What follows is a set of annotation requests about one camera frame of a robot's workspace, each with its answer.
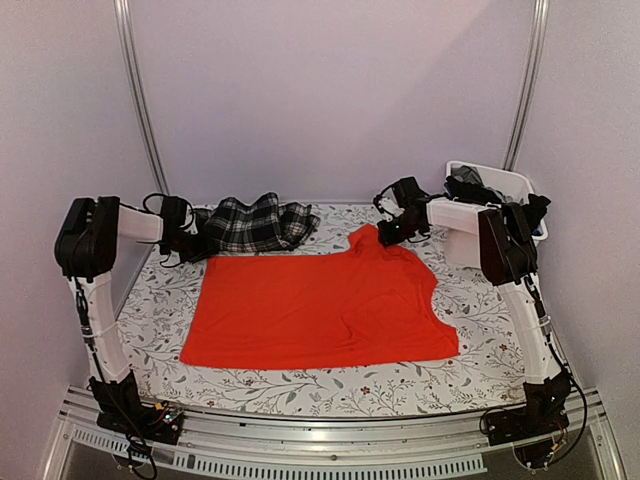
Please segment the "black white plaid skirt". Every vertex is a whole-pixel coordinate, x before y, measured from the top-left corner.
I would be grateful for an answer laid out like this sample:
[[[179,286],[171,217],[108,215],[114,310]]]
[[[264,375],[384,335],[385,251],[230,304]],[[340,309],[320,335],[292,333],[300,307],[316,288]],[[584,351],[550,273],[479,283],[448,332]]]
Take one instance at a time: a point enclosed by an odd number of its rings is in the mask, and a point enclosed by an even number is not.
[[[292,251],[320,225],[311,205],[281,204],[274,192],[251,204],[227,197],[213,209],[196,209],[195,221],[210,248],[230,253]]]

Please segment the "red orange garment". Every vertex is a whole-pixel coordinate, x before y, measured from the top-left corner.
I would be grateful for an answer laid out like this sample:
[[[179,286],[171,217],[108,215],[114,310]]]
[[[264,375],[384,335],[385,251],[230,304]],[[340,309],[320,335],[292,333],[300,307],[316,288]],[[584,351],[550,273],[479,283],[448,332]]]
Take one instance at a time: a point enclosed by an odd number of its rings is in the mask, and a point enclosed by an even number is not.
[[[182,363],[294,370],[435,361],[459,353],[432,307],[438,281],[365,225],[341,253],[209,260]]]

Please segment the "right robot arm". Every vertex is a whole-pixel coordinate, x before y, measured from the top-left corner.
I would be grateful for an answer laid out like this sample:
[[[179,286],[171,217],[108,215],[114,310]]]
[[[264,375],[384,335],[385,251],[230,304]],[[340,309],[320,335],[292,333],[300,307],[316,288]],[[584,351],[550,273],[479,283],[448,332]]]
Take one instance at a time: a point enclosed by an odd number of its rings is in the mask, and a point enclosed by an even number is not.
[[[530,193],[527,202],[508,201],[479,184],[448,176],[445,191],[429,194],[413,177],[383,188],[373,205],[386,220],[377,224],[384,246],[398,245],[433,227],[476,238],[479,268],[508,307],[524,360],[528,406],[517,427],[537,436],[552,424],[555,406],[571,391],[571,375],[559,359],[549,314],[540,292],[533,232],[541,226],[550,200]]]

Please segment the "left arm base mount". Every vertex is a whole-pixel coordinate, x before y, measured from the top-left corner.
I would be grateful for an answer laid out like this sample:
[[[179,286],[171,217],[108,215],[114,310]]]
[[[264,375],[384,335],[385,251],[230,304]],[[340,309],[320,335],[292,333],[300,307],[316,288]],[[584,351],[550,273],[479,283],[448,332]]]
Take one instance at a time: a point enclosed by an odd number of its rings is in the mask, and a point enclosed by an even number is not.
[[[99,427],[152,442],[178,444],[184,418],[168,405],[160,409],[144,405],[132,372],[121,382],[104,383],[91,377],[89,386],[100,409]]]

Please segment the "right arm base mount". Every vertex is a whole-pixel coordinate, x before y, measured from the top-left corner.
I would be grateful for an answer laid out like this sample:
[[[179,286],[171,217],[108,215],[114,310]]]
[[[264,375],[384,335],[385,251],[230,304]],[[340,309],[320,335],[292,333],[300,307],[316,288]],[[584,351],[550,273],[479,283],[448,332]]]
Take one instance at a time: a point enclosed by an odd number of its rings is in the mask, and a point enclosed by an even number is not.
[[[525,404],[483,413],[479,428],[491,446],[501,445],[563,430],[569,426],[565,401],[571,392],[570,380],[558,376],[543,384],[523,384]]]

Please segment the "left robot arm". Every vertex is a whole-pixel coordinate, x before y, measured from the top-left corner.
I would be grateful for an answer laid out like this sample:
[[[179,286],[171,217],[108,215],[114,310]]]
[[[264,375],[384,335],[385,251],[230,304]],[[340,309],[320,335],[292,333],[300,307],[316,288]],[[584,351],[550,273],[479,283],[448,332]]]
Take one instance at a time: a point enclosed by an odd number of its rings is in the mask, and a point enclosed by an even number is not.
[[[54,244],[54,257],[74,295],[92,379],[102,389],[135,381],[116,332],[112,270],[124,237],[175,253],[182,261],[205,257],[206,241],[197,231],[195,209],[178,196],[152,193],[160,211],[133,207],[117,196],[72,201]]]

